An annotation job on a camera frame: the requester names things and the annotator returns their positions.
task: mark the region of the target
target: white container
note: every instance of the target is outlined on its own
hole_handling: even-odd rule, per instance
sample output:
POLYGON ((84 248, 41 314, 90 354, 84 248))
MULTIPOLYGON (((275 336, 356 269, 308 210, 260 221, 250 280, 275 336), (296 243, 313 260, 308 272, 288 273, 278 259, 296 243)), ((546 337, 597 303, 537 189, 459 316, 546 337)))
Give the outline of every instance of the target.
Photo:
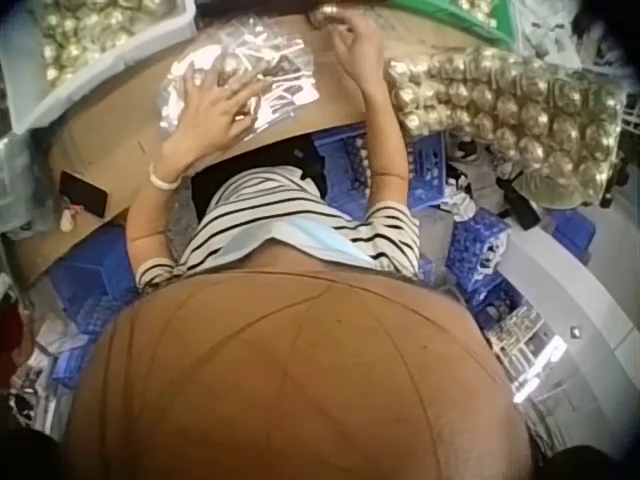
POLYGON ((177 0, 173 16, 105 52, 72 79, 52 89, 45 78, 42 34, 21 2, 0 26, 0 63, 13 131, 46 127, 100 83, 149 55, 195 36, 194 0, 177 0))

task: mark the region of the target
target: cardboard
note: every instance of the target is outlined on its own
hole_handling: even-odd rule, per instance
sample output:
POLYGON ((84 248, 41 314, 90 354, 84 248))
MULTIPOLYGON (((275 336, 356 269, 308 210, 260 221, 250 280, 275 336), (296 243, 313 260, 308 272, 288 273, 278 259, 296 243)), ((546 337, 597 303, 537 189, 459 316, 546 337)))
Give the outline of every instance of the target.
MULTIPOLYGON (((478 44, 462 32, 409 13, 376 8, 374 15, 386 36, 389 56, 425 46, 478 44)), ((302 15, 275 21, 284 30, 302 35, 313 50, 320 99, 301 108, 295 117, 237 145, 223 159, 285 138, 363 120, 360 96, 336 65, 326 32, 311 29, 302 15)), ((57 181, 65 169, 108 191, 105 221, 131 205, 138 187, 147 180, 149 163, 160 155, 164 136, 158 127, 158 86, 184 49, 183 44, 156 54, 98 87, 71 109, 54 141, 49 159, 54 178, 57 181)), ((71 233, 56 231, 18 242, 23 278, 33 282, 102 223, 81 214, 71 233)))

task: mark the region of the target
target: phone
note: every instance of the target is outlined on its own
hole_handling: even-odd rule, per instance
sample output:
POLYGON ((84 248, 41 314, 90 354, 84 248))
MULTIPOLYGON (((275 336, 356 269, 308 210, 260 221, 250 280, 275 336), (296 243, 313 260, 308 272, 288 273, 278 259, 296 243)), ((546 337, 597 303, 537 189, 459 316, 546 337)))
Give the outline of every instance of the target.
POLYGON ((87 212, 98 218, 104 218, 107 213, 107 200, 109 199, 107 191, 64 170, 60 173, 58 191, 73 205, 82 206, 87 212))

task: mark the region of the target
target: work table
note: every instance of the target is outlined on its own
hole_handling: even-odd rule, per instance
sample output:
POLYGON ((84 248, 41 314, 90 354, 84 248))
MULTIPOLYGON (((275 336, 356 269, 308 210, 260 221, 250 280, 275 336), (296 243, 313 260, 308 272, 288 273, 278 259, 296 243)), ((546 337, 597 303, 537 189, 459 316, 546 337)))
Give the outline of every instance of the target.
MULTIPOLYGON (((376 22, 386 37, 387 56, 433 47, 468 47, 478 40, 458 30, 409 13, 376 7, 376 22)), ((363 120, 360 95, 336 65, 326 32, 315 31, 304 16, 276 19, 282 29, 302 36, 315 59, 320 98, 244 141, 222 158, 297 135, 363 120)), ((158 87, 176 57, 178 45, 132 66, 97 87, 66 115, 49 155, 55 181, 61 170, 77 174, 109 192, 104 220, 83 213, 70 233, 50 232, 17 244, 25 281, 33 282, 75 243, 126 210, 146 181, 149 163, 160 155, 164 134, 158 126, 158 87)))

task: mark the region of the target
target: black and white striped shirt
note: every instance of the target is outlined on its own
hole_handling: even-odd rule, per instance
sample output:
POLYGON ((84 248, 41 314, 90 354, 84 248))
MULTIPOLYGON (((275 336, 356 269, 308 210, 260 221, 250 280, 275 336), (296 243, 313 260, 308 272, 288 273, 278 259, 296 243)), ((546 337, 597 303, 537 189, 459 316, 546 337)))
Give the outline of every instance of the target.
MULTIPOLYGON (((324 224, 369 256, 374 268, 408 277, 418 273, 418 221, 406 206, 383 202, 363 222, 328 206, 295 167, 259 168, 229 180, 214 196, 180 262, 154 258, 136 273, 141 289, 218 266, 220 250, 243 229, 293 216, 324 224)), ((286 239, 296 245, 295 238, 286 239)))

